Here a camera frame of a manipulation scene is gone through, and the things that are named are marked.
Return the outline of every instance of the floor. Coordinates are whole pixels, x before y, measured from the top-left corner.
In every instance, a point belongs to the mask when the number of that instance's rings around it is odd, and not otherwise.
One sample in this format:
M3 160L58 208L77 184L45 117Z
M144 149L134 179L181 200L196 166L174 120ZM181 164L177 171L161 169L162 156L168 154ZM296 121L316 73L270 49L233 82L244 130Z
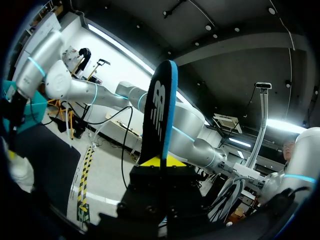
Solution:
M42 122L47 123L49 121L49 117L45 114ZM63 141L71 144L81 154L74 174L73 183L70 187L67 218L79 227L85 229L86 227L82 220L86 220L87 218L84 218L82 215L84 214L83 211L78 211L77 203L85 155L89 146L92 146L91 136L93 136L93 132L87 129L81 139L74 138L71 140L66 131L61 133L58 130L55 123L47 125L47 128ZM98 146L93 149L94 153L92 154L92 162L87 173L86 183L86 202L89 206L89 219L92 224L99 222L99 213L116 217L117 204L122 199L126 190L121 173L122 148L113 145L100 136L97 137L95 142ZM123 159L124 178L128 184L130 181L129 173L135 162L132 156L126 151L124 152Z

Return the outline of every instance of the ceiling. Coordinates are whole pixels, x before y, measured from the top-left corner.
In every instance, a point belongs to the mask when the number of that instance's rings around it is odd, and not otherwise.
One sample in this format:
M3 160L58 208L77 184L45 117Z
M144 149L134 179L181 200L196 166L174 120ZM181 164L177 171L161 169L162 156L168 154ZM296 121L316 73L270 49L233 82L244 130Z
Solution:
M269 0L193 2L209 19L189 0L182 1L167 18L163 12L179 1L72 1L73 8L83 11L87 19L117 36L152 65L174 60L179 89L214 128L214 113L237 117L243 134L231 135L255 142L261 123L258 90L244 112L255 82L272 83L269 118L305 127L319 125L319 101L314 93L314 87L319 87L316 63L302 31L278 1L273 3L279 15L268 12L272 6ZM295 50L279 16L292 33ZM214 25L207 31L205 25L210 22ZM292 87L286 88L285 81L291 76ZM276 155L285 136L284 132L267 129L263 145Z

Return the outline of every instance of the fluorescent light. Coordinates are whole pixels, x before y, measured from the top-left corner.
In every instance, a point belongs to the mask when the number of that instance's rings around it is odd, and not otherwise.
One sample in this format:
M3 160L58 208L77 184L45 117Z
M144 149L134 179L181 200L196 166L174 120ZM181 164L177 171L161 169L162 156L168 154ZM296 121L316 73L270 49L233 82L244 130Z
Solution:
M89 29L98 34L99 36L103 37L105 40L107 40L109 43L123 51L125 54L127 54L132 60L134 60L137 64L139 64L141 67L143 67L147 72L150 74L154 74L155 70L153 70L151 67L149 67L144 61L142 61L140 58L138 58L136 55L134 55L131 51L129 51L126 47L122 46L119 42L114 40L109 35L105 34L103 31L99 30L98 28L92 26L91 24L88 24Z
M110 44L114 45L116 48L120 49L122 52L124 52L127 56L129 56L133 61L135 61L137 64L139 64L141 67L143 67L148 73L153 75L155 73L155 70L153 70L151 67L149 67L144 61L142 61L139 57L134 55L129 49L127 49L125 46L121 45L119 42L114 40L109 35L105 34L103 31L99 30L95 26L92 26L91 24L88 24L89 29L98 34L100 37L107 40ZM181 95L180 92L176 91L176 97L183 102L184 104L188 106L192 106L191 103Z
M297 133L301 134L305 130L307 130L304 127L297 126L285 121L279 121L279 120L273 120L273 119L267 119L266 120L266 125L275 129L287 131L287 132L292 132L292 133Z
M233 139L231 137L229 137L229 140L232 141L232 142L235 142L237 144L241 144L243 146L246 146L246 147L251 147L251 145L249 143L246 143L246 142L243 142L243 141L239 141L239 140L236 140L236 139Z
M192 107L191 103L188 102L188 100L184 96L182 96L180 92L176 91L176 97L184 104L187 104L188 106Z
M237 150L237 151L238 151L240 158L245 159L244 155L242 154L242 151L239 151L239 150Z

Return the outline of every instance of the box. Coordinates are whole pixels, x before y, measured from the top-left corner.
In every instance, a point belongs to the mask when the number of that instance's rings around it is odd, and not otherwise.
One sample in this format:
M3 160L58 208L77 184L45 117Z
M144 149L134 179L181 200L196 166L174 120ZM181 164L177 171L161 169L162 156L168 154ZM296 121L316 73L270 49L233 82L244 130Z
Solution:
M10 86L13 86L13 88L15 90L17 89L15 82L6 81L6 80L3 81L2 91L1 91L2 96L6 95L5 93L9 90ZM25 105L24 112L23 112L23 114L25 115L25 121L17 129L17 132L20 133L20 132L36 125L37 123L40 123L45 115L46 108L47 108L47 100L37 91L34 94L34 97L32 99L32 112L33 112L33 116L34 116L36 122L31 115L30 104ZM9 130L9 120L4 118L3 125L5 127L5 130L8 131Z

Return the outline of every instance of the white robotic arm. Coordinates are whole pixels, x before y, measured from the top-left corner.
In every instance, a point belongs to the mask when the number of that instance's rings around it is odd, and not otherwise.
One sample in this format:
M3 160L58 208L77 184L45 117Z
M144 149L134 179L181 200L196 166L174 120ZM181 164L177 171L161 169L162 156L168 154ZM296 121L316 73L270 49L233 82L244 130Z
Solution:
M114 109L122 109L131 103L136 109L144 113L147 92L128 82L121 82L114 94L101 85L72 79L60 58L62 45L61 34L51 32L33 51L16 81L17 98L21 98L21 96L25 99L32 98L46 75L45 91L48 97L52 99L67 99ZM203 139L197 138L204 122L204 116L197 109L177 102L169 151L175 156L187 159L188 163L204 169L208 174L224 171L231 178L236 177L239 173L243 175L240 172L243 170L242 166L235 166L235 164L228 162L227 156L222 150L212 147ZM248 177L248 180L250 179L261 183L257 178ZM287 183L285 187L294 188L288 181L285 182ZM271 196L275 195L279 189L283 189L283 187L264 192Z

